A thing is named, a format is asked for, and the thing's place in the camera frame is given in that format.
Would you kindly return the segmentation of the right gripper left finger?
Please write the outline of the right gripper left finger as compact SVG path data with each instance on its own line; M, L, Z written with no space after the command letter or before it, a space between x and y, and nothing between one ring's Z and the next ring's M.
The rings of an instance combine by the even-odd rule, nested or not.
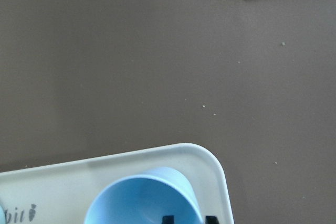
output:
M162 224L174 224L174 215L163 216Z

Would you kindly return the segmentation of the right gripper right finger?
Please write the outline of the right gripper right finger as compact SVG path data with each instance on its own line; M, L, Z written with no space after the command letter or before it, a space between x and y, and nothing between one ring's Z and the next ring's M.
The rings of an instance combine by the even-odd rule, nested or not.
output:
M217 216L205 216L205 224L219 224Z

